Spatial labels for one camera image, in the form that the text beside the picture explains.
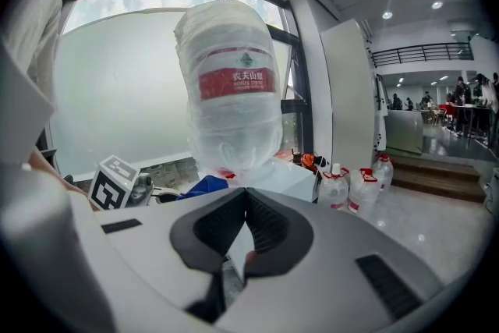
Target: white wall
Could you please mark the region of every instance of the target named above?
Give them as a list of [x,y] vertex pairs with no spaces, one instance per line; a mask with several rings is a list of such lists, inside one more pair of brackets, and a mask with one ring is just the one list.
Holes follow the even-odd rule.
[[374,142],[373,71],[356,21],[321,34],[333,104],[333,162],[369,168]]
[[393,101],[393,94],[396,93],[398,97],[402,100],[402,103],[407,103],[407,97],[409,97],[414,103],[414,109],[416,109],[416,104],[421,101],[423,97],[423,87],[422,86],[400,86],[400,87],[387,87],[388,97]]
[[473,70],[491,80],[494,73],[499,73],[499,45],[484,37],[474,37],[470,43],[476,64]]
[[319,32],[324,32],[338,25],[338,21],[317,0],[308,0],[308,3]]
[[447,21],[432,19],[384,28],[373,33],[371,51],[454,42]]
[[331,162],[333,148],[333,111],[331,103],[331,88],[327,72],[326,57],[320,31],[317,28],[316,14],[313,13],[313,0],[295,0],[292,3],[296,23],[305,52],[309,73],[310,96],[313,118],[313,149]]

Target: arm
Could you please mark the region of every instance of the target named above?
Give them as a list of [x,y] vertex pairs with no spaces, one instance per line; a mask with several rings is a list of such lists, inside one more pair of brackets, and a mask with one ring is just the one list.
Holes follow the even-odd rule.
[[[48,164],[48,161],[45,160],[45,157],[37,148],[35,148],[33,150],[33,153],[31,153],[29,163],[32,169],[47,172],[48,174],[57,178],[59,182],[66,188],[66,190],[71,190],[73,192],[83,194],[85,197],[87,197],[87,194],[83,192],[79,187],[73,186],[71,183],[66,182],[63,178],[61,178],[61,176],[59,176],[55,169],[50,164]],[[92,206],[92,209],[94,211],[97,211],[97,208],[92,203],[90,203],[90,205]]]

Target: red chair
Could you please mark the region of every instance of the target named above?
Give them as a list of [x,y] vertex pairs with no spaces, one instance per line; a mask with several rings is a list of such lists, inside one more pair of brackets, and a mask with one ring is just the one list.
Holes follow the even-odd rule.
[[454,120],[454,106],[453,105],[439,105],[440,110],[445,110],[445,118],[447,119],[447,127],[449,127],[449,121]]

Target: person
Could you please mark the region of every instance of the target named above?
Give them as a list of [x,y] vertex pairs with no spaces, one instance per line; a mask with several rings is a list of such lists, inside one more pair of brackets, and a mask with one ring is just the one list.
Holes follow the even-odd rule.
[[497,132],[497,117],[499,112],[499,101],[496,95],[496,86],[493,81],[488,80],[483,74],[478,74],[475,78],[478,84],[482,87],[483,98],[485,99],[484,105],[490,108],[489,112],[489,140],[485,141],[487,146],[494,145]]
[[412,100],[409,97],[407,97],[407,104],[406,104],[406,106],[407,106],[407,110],[408,111],[411,112],[412,110],[414,110],[414,103],[412,103]]
[[496,90],[496,97],[497,99],[499,99],[499,76],[497,75],[497,73],[493,74],[493,78],[494,78],[493,81],[494,89]]
[[430,103],[433,102],[433,98],[430,96],[430,92],[427,90],[424,92],[424,96],[421,97],[421,102],[419,105],[421,106],[421,109],[427,109],[430,107]]
[[393,109],[402,110],[402,100],[400,100],[396,93],[393,94]]
[[[454,90],[454,103],[458,106],[463,106],[466,104],[471,104],[471,90],[469,86],[466,85],[462,76],[458,77],[458,84]],[[465,112],[462,108],[458,109],[456,122],[455,122],[455,135],[462,135],[462,126],[464,125],[466,120]]]
[[[62,0],[11,0],[0,25],[0,35],[11,57],[49,101],[52,100],[51,72],[61,8]],[[28,162],[32,169],[57,177],[67,190],[87,196],[81,189],[62,179],[37,148]]]

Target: plastic water bottle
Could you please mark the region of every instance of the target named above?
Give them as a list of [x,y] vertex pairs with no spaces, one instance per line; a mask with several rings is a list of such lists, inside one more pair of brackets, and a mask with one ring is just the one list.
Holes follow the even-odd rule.
[[348,209],[366,218],[376,203],[379,192],[380,182],[373,176],[371,168],[352,172]]
[[319,187],[319,197],[317,203],[326,207],[341,210],[349,197],[349,185],[344,174],[348,173],[345,168],[340,168],[340,164],[333,164],[332,173],[324,172],[323,179]]
[[391,180],[393,179],[393,164],[391,163],[388,154],[383,154],[378,161],[373,165],[374,176],[381,181],[380,196],[385,197],[391,187]]
[[189,96],[189,144],[222,176],[260,167],[282,138],[274,46],[258,13],[235,0],[189,9],[175,28]]

